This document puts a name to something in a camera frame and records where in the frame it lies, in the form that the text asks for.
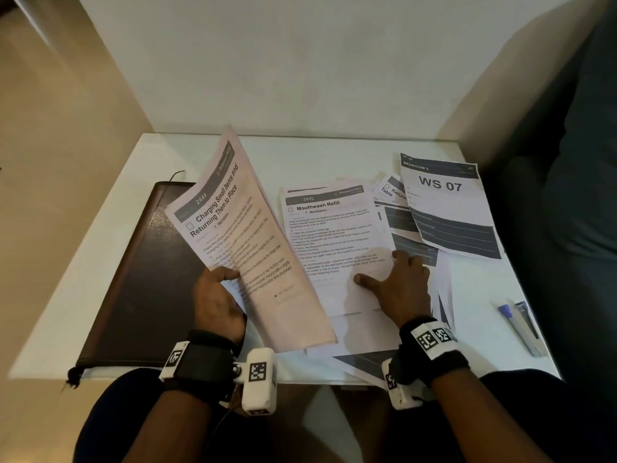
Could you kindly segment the person's left hand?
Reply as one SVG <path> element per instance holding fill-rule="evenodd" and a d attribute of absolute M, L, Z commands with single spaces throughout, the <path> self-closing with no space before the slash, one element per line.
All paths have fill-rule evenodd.
<path fill-rule="evenodd" d="M 246 333 L 247 317 L 235 298 L 221 283 L 206 281 L 206 270 L 194 290 L 194 327 L 218 334 L 240 346 Z"/>

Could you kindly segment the person's left forearm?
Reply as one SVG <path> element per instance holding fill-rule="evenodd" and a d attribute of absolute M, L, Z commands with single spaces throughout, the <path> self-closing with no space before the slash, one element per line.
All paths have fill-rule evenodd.
<path fill-rule="evenodd" d="M 229 411 L 201 382 L 164 381 L 121 463 L 202 463 L 207 440 Z"/>

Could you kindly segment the white sheet with large lettering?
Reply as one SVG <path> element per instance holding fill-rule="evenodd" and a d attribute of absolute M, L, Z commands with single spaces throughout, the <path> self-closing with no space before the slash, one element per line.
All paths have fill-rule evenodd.
<path fill-rule="evenodd" d="M 425 244 L 459 256 L 502 259 L 477 164 L 402 153 L 400 175 Z"/>

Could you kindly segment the white sheet with dark edge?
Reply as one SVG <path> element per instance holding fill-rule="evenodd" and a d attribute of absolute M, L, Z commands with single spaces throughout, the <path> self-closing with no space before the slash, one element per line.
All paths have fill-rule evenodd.
<path fill-rule="evenodd" d="M 456 331 L 453 312 L 452 278 L 448 253 L 440 251 L 435 266 L 428 266 L 430 275 L 428 292 L 431 299 L 432 316 L 446 323 L 451 331 Z"/>

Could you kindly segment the printed sheet with dark bands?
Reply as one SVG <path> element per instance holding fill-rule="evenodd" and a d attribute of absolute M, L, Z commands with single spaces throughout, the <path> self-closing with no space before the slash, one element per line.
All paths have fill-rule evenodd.
<path fill-rule="evenodd" d="M 425 244 L 408 207 L 402 178 L 395 173 L 384 175 L 372 192 L 378 216 L 397 250 L 422 257 L 429 268 L 436 268 L 439 251 Z"/>

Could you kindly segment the pinkish printed instruction sheet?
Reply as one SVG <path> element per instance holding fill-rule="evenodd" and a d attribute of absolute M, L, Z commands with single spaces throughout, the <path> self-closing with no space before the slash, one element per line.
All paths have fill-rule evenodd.
<path fill-rule="evenodd" d="M 209 270 L 239 272 L 224 286 L 266 347 L 288 352 L 336 343 L 331 321 L 231 126 L 198 181 L 165 212 Z"/>

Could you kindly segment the white printed instruction sheet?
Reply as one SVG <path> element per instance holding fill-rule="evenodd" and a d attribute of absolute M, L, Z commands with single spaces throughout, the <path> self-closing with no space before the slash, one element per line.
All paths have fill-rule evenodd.
<path fill-rule="evenodd" d="M 284 230 L 328 317 L 380 309 L 353 278 L 384 280 L 395 249 L 366 179 L 340 179 L 281 194 Z"/>

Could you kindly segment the person's right forearm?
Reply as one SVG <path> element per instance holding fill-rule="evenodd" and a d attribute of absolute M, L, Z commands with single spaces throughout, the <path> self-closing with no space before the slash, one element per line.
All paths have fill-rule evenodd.
<path fill-rule="evenodd" d="M 431 381 L 466 463 L 553 463 L 469 369 Z"/>

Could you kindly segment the dark brown leather folder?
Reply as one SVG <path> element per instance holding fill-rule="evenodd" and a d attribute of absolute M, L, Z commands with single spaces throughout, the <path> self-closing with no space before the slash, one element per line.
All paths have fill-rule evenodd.
<path fill-rule="evenodd" d="M 165 214 L 194 183 L 155 183 L 66 383 L 99 367 L 162 368 L 193 326 L 204 263 Z"/>

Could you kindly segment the dark grey pen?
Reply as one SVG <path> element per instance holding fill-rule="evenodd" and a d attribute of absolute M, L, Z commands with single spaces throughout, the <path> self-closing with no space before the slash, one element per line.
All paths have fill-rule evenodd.
<path fill-rule="evenodd" d="M 513 311 L 515 317 L 520 323 L 525 344 L 531 355 L 535 358 L 543 358 L 549 355 L 549 352 L 544 344 L 544 340 L 536 329 L 532 320 L 531 310 L 526 301 L 520 301 L 514 304 Z"/>

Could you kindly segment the white sheet with dark corner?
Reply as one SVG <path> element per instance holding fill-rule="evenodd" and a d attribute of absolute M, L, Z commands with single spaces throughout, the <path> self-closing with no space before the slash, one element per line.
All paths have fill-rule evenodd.
<path fill-rule="evenodd" d="M 396 350 L 382 350 L 363 354 L 352 354 L 326 358 L 325 362 L 334 368 L 353 375 L 372 386 L 388 389 L 382 363 L 391 359 Z"/>

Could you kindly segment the blank white paper sheet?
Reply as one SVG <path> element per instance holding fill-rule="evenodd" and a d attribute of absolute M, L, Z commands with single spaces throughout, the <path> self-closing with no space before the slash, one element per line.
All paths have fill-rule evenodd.
<path fill-rule="evenodd" d="M 382 311 L 351 313 L 330 318 L 336 343 L 306 349 L 312 359 L 396 350 L 398 328 Z"/>

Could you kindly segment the pen with purple cap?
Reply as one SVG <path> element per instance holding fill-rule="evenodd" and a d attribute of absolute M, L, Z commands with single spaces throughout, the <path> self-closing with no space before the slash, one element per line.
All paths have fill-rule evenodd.
<path fill-rule="evenodd" d="M 524 319 L 523 314 L 518 309 L 511 307 L 508 304 L 504 304 L 498 306 L 497 310 L 511 325 L 532 357 L 545 357 L 546 352 L 543 350 L 544 346 L 542 345 L 538 335 L 536 335 L 529 327 L 528 322 Z"/>

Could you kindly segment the person's dark trousers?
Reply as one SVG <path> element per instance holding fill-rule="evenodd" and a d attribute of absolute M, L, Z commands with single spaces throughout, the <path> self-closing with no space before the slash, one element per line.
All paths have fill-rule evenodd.
<path fill-rule="evenodd" d="M 539 370 L 494 372 L 483 384 L 555 463 L 617 463 L 617 428 L 575 389 Z M 73 463 L 121 463 L 163 384 L 139 368 L 114 381 L 80 432 Z M 262 418 L 224 419 L 208 436 L 200 463 L 270 463 L 271 433 Z M 463 454 L 436 402 L 391 411 L 377 451 L 380 463 L 463 463 Z"/>

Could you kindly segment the dark grey upholstered sofa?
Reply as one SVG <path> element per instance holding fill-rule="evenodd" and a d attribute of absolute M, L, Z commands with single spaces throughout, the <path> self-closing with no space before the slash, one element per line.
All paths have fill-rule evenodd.
<path fill-rule="evenodd" d="M 523 124 L 497 230 L 561 376 L 617 408 L 617 0 Z"/>

